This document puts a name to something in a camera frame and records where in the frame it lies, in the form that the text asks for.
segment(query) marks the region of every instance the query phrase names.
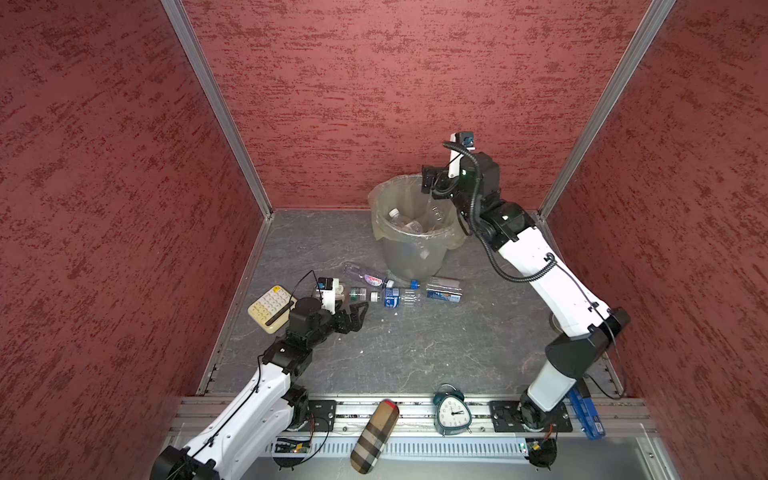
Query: blue object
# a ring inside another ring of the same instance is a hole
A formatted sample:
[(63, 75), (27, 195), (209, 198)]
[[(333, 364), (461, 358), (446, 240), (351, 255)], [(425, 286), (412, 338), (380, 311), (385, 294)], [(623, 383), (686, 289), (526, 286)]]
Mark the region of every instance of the blue object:
[(384, 306), (387, 308), (397, 308), (399, 304), (400, 304), (400, 289), (399, 288), (384, 289)]
[(590, 440), (599, 440), (605, 437), (605, 428), (600, 421), (598, 410), (590, 398), (584, 398), (576, 387), (568, 392), (568, 399), (576, 412), (581, 425), (584, 426), (584, 434)]

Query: blue bottle label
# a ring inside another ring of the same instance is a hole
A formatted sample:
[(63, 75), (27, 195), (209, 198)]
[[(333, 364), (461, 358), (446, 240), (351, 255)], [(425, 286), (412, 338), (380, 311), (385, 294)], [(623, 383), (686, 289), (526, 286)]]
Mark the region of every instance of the blue bottle label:
[(384, 289), (384, 306), (387, 308), (397, 308), (399, 304), (400, 304), (400, 289), (399, 288)]
[(427, 292), (427, 297), (433, 298), (435, 300), (445, 300), (446, 302), (451, 302), (451, 303), (458, 303), (458, 301), (462, 299), (461, 295), (454, 295), (452, 293), (435, 292), (432, 290)]

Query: bottle label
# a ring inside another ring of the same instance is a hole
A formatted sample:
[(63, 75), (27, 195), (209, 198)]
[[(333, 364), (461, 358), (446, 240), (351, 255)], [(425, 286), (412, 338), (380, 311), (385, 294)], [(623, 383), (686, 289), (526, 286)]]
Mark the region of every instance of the bottle label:
[(384, 280), (380, 278), (376, 278), (375, 276), (365, 275), (364, 278), (366, 279), (366, 282), (370, 283), (373, 286), (381, 286), (382, 283), (384, 283)]
[(428, 291), (427, 296), (436, 300), (445, 300), (446, 302), (458, 303), (462, 299), (461, 295), (454, 295), (452, 293)]
[(387, 308), (397, 308), (400, 304), (400, 289), (388, 288), (384, 290), (384, 306)]

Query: calculator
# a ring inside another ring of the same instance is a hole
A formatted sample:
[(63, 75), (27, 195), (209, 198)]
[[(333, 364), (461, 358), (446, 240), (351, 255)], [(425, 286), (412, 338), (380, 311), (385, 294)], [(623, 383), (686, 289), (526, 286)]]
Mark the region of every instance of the calculator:
[(280, 285), (275, 285), (248, 307), (248, 315), (270, 335), (288, 321), (288, 313), (296, 298)]

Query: red textured wall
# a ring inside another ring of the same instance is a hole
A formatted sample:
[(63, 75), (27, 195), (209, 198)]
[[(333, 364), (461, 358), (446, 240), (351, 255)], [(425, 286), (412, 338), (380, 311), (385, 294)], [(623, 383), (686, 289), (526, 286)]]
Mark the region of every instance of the red textured wall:
[(260, 214), (160, 2), (0, 38), (0, 478), (146, 478)]
[(678, 0), (550, 223), (684, 478), (768, 478), (768, 3)]
[(367, 207), (473, 130), (538, 208), (649, 0), (186, 0), (277, 207)]

